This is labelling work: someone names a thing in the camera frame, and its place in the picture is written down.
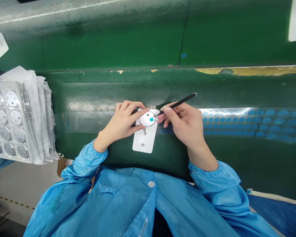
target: finger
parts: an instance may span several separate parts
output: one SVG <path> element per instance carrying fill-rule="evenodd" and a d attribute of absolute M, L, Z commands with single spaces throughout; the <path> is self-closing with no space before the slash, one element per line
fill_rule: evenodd
<path fill-rule="evenodd" d="M 179 118 L 177 113 L 171 109 L 170 107 L 164 107 L 164 113 L 168 116 L 168 118 L 171 120 L 173 126 L 177 126 L 180 123 L 182 123 L 182 120 Z"/>
<path fill-rule="evenodd" d="M 115 108 L 115 112 L 119 111 L 121 109 L 123 103 L 117 103 L 116 104 L 116 108 Z"/>
<path fill-rule="evenodd" d="M 141 129 L 145 129 L 146 127 L 144 125 L 137 125 L 135 127 L 132 127 L 129 129 L 129 132 L 128 132 L 128 136 L 132 135 L 133 133 L 141 130 Z"/>
<path fill-rule="evenodd" d="M 120 108 L 120 111 L 125 111 L 125 109 L 131 104 L 132 101 L 129 100 L 124 100 L 124 102 L 122 103 L 122 106 Z"/>
<path fill-rule="evenodd" d="M 135 122 L 137 119 L 139 119 L 141 116 L 143 116 L 145 113 L 147 113 L 150 110 L 150 108 L 145 108 L 143 110 L 137 111 L 133 115 L 130 116 L 132 123 Z"/>
<path fill-rule="evenodd" d="M 129 113 L 129 115 L 132 114 L 132 112 L 137 109 L 138 107 L 140 107 L 141 109 L 144 109 L 145 106 L 142 102 L 138 102 L 138 101 L 133 101 L 132 103 L 130 103 L 127 107 L 127 109 L 125 109 L 125 112 Z"/>

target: peeling paint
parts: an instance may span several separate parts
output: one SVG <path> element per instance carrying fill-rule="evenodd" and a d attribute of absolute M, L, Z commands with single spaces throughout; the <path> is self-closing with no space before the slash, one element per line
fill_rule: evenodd
<path fill-rule="evenodd" d="M 195 68 L 205 74 L 232 74 L 238 76 L 281 76 L 296 73 L 296 66 L 257 66 L 257 67 L 213 67 Z"/>

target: person's right hand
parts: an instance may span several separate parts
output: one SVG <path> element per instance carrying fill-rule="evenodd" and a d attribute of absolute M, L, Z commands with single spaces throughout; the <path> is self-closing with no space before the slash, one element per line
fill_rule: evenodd
<path fill-rule="evenodd" d="M 158 116 L 157 123 L 164 121 L 163 127 L 166 128 L 171 122 L 177 138 L 188 148 L 195 149 L 205 143 L 202 112 L 186 103 L 171 109 L 170 106 L 175 103 L 167 104 L 161 108 L 164 114 Z"/>
<path fill-rule="evenodd" d="M 164 114 L 158 116 L 157 123 L 164 121 L 165 128 L 172 123 L 175 135 L 186 145 L 188 156 L 194 165 L 205 171 L 216 170 L 218 162 L 203 135 L 202 112 L 186 103 L 171 109 L 169 106 L 174 103 L 161 108 Z"/>

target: green work surface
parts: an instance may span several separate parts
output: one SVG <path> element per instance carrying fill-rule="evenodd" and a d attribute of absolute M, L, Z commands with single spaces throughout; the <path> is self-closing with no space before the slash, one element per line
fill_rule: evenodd
<path fill-rule="evenodd" d="M 117 102 L 161 108 L 197 92 L 196 108 L 296 107 L 296 74 L 208 75 L 190 69 L 41 73 L 53 91 L 57 151 L 74 159 L 110 120 Z M 296 145 L 256 138 L 206 137 L 212 152 L 239 173 L 244 188 L 296 199 Z M 132 150 L 133 136 L 113 143 L 105 165 L 143 167 L 191 180 L 184 145 L 157 133 L 152 154 Z"/>

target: white button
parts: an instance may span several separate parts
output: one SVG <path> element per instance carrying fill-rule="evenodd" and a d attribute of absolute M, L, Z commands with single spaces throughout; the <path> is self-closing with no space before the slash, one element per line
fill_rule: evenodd
<path fill-rule="evenodd" d="M 153 188 L 153 187 L 155 186 L 155 182 L 150 181 L 150 182 L 148 183 L 148 186 L 149 186 L 150 188 Z"/>

